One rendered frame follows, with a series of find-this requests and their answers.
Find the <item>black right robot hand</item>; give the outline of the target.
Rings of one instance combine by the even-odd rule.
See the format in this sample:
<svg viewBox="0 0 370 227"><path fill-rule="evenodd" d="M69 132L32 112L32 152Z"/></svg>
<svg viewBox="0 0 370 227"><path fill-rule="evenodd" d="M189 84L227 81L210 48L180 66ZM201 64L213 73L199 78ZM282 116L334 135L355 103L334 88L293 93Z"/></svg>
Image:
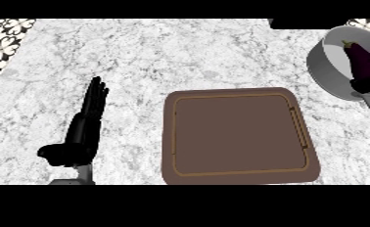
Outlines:
<svg viewBox="0 0 370 227"><path fill-rule="evenodd" d="M359 94L370 93L370 78L350 79L349 84Z"/></svg>

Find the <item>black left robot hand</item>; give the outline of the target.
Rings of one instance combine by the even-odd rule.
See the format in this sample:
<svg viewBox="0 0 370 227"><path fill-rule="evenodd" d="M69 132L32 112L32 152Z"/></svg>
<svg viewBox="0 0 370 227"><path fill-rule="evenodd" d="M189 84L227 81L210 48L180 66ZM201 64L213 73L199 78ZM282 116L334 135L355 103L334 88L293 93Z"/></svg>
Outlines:
<svg viewBox="0 0 370 227"><path fill-rule="evenodd" d="M62 144L50 144L36 150L36 156L51 166L88 165L97 150L100 119L108 88L96 76L87 88L81 111L73 115Z"/></svg>

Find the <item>dark purple eggplant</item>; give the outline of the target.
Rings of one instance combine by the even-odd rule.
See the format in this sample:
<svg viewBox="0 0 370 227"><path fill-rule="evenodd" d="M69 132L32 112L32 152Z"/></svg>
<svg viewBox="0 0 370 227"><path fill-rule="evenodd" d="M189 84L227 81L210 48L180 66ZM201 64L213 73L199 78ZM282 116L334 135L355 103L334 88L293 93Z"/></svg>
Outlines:
<svg viewBox="0 0 370 227"><path fill-rule="evenodd" d="M356 42L343 41L343 52L349 59L352 79L361 81L370 78L370 52Z"/></svg>

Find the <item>grey round pot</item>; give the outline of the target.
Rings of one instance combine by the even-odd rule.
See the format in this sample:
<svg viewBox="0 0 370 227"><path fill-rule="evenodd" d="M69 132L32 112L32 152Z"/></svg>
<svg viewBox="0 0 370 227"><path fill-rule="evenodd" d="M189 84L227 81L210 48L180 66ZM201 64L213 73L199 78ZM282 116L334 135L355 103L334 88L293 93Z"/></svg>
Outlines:
<svg viewBox="0 0 370 227"><path fill-rule="evenodd" d="M362 97L349 84L352 73L341 41L356 42L370 52L370 31L353 26L337 26L327 32L307 53L307 71L331 95L347 101L361 101Z"/></svg>

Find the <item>brown square tray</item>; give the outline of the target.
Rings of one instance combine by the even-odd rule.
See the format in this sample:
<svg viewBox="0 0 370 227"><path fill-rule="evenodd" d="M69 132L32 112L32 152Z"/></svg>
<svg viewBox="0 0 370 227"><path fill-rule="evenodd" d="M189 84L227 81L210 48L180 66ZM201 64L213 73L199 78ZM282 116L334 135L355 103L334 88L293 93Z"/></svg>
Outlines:
<svg viewBox="0 0 370 227"><path fill-rule="evenodd" d="M174 91L164 100L161 177L171 185L310 182L321 166L293 93Z"/></svg>

